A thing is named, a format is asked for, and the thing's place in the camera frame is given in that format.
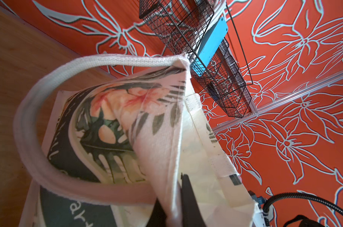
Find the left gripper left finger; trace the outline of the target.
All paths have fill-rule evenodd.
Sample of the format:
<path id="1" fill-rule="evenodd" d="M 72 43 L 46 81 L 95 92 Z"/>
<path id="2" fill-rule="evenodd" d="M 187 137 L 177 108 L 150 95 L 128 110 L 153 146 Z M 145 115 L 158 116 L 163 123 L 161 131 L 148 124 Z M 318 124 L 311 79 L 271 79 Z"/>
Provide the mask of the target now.
<path id="1" fill-rule="evenodd" d="M 166 214 L 157 199 L 146 227 L 166 227 Z"/>

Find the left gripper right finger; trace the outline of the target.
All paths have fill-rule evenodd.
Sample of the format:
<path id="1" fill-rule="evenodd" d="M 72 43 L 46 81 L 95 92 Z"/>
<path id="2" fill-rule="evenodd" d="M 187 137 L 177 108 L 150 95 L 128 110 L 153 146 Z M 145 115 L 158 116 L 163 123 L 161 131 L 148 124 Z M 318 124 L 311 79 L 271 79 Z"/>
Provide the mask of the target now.
<path id="1" fill-rule="evenodd" d="M 183 227 L 206 227 L 189 176 L 187 174 L 181 174 L 181 182 Z"/>

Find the white canvas tote bag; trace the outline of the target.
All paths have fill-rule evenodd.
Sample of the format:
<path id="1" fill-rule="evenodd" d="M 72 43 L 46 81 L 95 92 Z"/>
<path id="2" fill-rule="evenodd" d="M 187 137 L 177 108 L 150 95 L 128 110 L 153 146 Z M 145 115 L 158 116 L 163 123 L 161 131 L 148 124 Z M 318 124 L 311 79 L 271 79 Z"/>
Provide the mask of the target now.
<path id="1" fill-rule="evenodd" d="M 36 121 L 48 96 L 94 67 L 143 72 L 58 92 L 42 143 Z M 257 203 L 221 149 L 182 55 L 120 54 L 75 59 L 54 70 L 19 105 L 13 135 L 32 183 L 21 227 L 145 227 L 158 199 L 167 227 L 183 227 L 187 174 L 206 227 L 252 227 Z"/>

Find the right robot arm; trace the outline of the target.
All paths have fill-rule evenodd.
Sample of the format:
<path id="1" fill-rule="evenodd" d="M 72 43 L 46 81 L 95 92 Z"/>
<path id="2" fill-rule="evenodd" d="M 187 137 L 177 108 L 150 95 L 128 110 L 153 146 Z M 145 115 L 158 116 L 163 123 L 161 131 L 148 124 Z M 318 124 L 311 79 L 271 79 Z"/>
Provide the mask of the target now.
<path id="1" fill-rule="evenodd" d="M 320 227 L 343 227 L 343 189 L 333 200 L 304 191 L 271 196 L 262 206 L 267 227 L 290 227 L 311 220 Z"/>

